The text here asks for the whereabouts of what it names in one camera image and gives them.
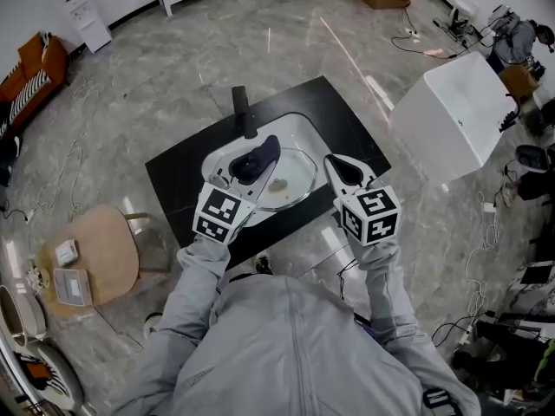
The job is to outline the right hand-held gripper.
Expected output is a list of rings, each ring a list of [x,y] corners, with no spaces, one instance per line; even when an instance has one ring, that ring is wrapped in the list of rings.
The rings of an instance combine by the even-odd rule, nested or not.
[[[361,246],[395,237],[402,207],[391,185],[375,179],[365,162],[342,154],[324,157],[324,172],[335,193],[339,225]]]

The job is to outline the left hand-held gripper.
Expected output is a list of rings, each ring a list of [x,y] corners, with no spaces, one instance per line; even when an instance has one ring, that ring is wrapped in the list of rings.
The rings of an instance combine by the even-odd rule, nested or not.
[[[231,176],[221,171],[211,174],[199,194],[193,231],[223,245],[232,243],[251,225],[260,196],[258,180],[279,158],[280,155],[246,153],[229,164]]]

